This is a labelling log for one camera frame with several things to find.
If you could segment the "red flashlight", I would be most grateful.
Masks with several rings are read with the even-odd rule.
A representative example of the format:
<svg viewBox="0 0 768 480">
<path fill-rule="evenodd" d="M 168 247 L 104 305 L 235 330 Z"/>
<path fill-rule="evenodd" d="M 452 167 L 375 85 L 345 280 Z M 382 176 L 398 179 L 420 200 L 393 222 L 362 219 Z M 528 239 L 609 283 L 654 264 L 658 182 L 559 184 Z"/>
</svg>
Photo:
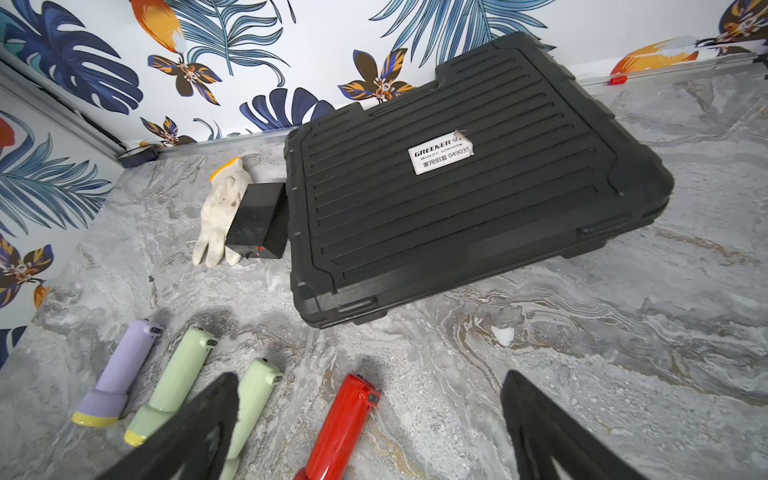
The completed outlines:
<svg viewBox="0 0 768 480">
<path fill-rule="evenodd" d="M 381 393 L 364 378 L 346 376 L 317 437 L 307 465 L 295 480 L 337 480 L 349 464 L 371 410 Z"/>
</svg>

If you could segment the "purple flashlight yellow rim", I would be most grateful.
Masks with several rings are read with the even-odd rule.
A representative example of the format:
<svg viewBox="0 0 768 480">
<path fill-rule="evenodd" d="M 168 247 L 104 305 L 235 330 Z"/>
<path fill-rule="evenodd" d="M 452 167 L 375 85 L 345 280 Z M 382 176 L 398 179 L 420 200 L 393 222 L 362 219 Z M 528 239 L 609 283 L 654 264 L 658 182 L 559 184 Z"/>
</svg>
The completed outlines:
<svg viewBox="0 0 768 480">
<path fill-rule="evenodd" d="M 164 328 L 148 320 L 130 324 L 118 342 L 96 386 L 90 389 L 72 415 L 77 425 L 105 428 L 114 425 L 128 398 L 128 390 L 136 379 L 155 340 Z"/>
</svg>

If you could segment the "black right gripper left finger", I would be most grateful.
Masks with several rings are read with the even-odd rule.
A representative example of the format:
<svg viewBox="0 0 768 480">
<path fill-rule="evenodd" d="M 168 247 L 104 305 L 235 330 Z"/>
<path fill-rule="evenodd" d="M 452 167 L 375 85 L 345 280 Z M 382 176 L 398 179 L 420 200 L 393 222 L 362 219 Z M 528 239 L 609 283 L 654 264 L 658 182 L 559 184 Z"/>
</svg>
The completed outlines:
<svg viewBox="0 0 768 480">
<path fill-rule="evenodd" d="M 238 377 L 220 375 L 100 479 L 218 479 L 239 407 Z"/>
</svg>

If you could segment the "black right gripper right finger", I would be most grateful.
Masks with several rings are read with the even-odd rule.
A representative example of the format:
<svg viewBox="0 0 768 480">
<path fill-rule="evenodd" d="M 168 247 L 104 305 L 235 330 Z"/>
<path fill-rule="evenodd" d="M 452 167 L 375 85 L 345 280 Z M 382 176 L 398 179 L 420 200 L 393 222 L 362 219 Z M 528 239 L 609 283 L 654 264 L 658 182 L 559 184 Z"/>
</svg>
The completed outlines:
<svg viewBox="0 0 768 480">
<path fill-rule="evenodd" d="M 507 373 L 500 399 L 521 479 L 643 477 L 522 373 Z"/>
</svg>

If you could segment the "light green flashlight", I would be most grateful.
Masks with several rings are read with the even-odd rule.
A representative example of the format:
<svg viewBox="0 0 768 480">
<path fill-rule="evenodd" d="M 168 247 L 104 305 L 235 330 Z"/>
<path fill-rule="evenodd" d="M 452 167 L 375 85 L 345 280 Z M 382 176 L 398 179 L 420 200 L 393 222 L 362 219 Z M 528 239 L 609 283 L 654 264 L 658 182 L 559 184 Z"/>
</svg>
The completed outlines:
<svg viewBox="0 0 768 480">
<path fill-rule="evenodd" d="M 124 441 L 142 445 L 181 408 L 218 339 L 199 327 L 190 328 L 171 355 L 147 404 L 131 420 Z"/>
<path fill-rule="evenodd" d="M 238 415 L 219 479 L 234 479 L 241 452 L 283 372 L 266 358 L 250 363 L 238 384 Z"/>
</svg>

